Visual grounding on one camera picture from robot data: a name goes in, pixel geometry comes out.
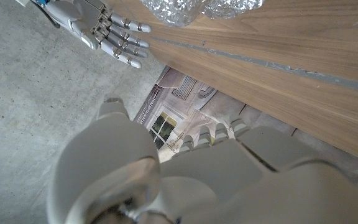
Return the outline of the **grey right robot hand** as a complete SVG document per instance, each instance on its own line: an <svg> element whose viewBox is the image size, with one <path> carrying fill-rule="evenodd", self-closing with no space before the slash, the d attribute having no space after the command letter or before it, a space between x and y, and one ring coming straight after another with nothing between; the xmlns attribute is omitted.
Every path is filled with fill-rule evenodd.
<svg viewBox="0 0 358 224"><path fill-rule="evenodd" d="M148 24L133 21L114 12L102 1L46 1L42 5L51 19L89 48L109 54L116 60L141 68L140 58L150 44L133 32L149 33Z"/></svg>

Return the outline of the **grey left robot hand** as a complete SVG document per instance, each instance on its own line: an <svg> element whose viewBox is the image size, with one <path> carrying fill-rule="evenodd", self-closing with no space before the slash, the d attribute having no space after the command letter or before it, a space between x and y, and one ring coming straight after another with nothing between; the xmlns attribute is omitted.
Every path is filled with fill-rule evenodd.
<svg viewBox="0 0 358 224"><path fill-rule="evenodd" d="M114 93L64 148L49 223L358 223L358 188L335 163L268 127L231 118L160 162Z"/></svg>

